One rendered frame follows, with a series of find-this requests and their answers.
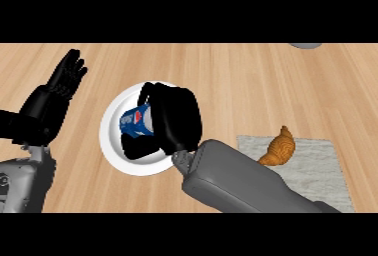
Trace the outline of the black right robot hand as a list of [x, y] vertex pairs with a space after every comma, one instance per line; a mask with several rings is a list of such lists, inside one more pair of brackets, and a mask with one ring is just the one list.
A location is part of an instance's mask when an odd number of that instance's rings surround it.
[[203, 136], [203, 122], [193, 91], [188, 88], [170, 87], [162, 82], [147, 82], [138, 106], [144, 104], [151, 105], [154, 135], [134, 138], [122, 133], [126, 157], [137, 160], [160, 150], [166, 155], [182, 150], [196, 151]]

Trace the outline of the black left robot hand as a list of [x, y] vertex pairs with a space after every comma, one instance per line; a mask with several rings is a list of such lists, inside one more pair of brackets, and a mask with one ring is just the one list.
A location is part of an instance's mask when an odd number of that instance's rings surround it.
[[14, 144], [48, 146], [64, 124], [70, 101], [88, 73], [80, 51], [64, 56], [49, 81], [29, 96], [18, 113], [0, 109], [0, 138]]

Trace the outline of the brown croissant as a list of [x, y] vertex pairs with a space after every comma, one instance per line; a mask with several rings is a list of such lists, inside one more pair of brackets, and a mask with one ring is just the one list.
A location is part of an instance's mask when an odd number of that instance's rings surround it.
[[261, 157], [259, 163], [266, 166], [284, 165], [296, 151], [296, 141], [289, 127], [281, 128], [280, 135], [274, 138], [266, 154]]

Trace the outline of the blue soda can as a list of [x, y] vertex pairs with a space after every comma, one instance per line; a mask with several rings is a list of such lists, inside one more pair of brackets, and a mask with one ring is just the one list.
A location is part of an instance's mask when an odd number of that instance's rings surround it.
[[151, 105], [144, 104], [125, 112], [120, 118], [120, 130], [134, 138], [154, 135]]

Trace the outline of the grey rounded object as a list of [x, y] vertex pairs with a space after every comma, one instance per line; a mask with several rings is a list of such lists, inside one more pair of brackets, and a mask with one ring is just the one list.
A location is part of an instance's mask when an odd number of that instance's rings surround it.
[[299, 49], [317, 49], [323, 46], [323, 43], [290, 43]]

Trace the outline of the white round plate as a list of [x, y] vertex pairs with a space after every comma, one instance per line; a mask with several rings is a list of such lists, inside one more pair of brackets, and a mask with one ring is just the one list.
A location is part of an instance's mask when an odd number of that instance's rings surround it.
[[131, 86], [113, 100], [103, 116], [100, 128], [100, 143], [104, 156], [113, 167], [134, 176], [150, 176], [173, 167], [172, 157], [165, 151], [153, 153], [138, 160], [125, 156], [122, 146], [120, 118], [125, 112], [138, 106], [144, 82]]

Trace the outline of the grey woven placemat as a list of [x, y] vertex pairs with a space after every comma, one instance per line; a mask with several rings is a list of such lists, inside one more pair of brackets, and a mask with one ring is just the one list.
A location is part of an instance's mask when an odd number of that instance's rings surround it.
[[[274, 136], [238, 136], [238, 150], [253, 160], [268, 152]], [[324, 201], [339, 212], [354, 213], [334, 144], [324, 139], [296, 138], [296, 151], [284, 165], [265, 166], [283, 177], [289, 187], [309, 200]]]

